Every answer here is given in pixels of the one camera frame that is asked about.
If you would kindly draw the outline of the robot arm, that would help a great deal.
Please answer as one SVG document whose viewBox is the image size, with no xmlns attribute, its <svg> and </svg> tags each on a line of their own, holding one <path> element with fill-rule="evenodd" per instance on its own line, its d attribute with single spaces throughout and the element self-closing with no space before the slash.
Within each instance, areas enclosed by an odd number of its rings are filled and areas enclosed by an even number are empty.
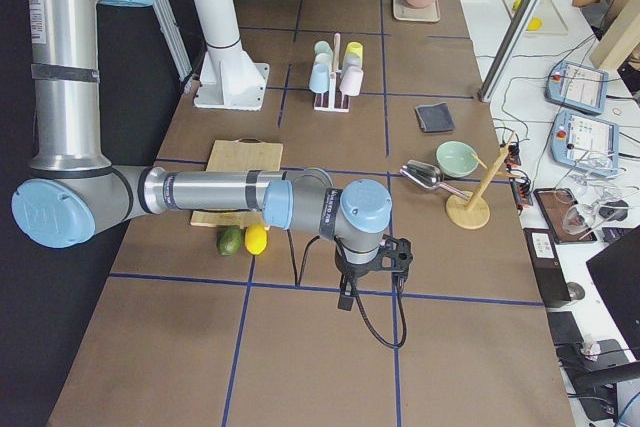
<svg viewBox="0 0 640 427">
<path fill-rule="evenodd" d="M 98 4 L 149 6 L 154 0 L 29 0 L 38 151 L 33 176 L 12 198 L 12 213 L 33 241 L 66 248 L 122 222 L 177 210 L 257 212 L 263 222 L 335 243 L 339 307 L 360 304 L 358 280 L 387 271 L 408 277 L 411 245 L 386 232 L 392 200 L 380 183 L 343 189 L 323 170 L 169 172 L 115 166 L 100 142 Z"/>
</svg>

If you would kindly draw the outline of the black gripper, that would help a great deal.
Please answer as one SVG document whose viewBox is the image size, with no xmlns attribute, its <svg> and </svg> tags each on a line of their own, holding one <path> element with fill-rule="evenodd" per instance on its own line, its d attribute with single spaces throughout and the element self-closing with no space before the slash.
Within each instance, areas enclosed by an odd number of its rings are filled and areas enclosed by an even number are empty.
<svg viewBox="0 0 640 427">
<path fill-rule="evenodd" d="M 408 239 L 383 235 L 377 248 L 368 253 L 368 258 L 348 249 L 340 238 L 335 237 L 334 240 L 335 264 L 341 274 L 338 309 L 352 309 L 351 292 L 357 289 L 357 281 L 370 272 L 390 273 L 396 289 L 399 292 L 404 290 L 413 261 L 411 242 Z"/>
</svg>

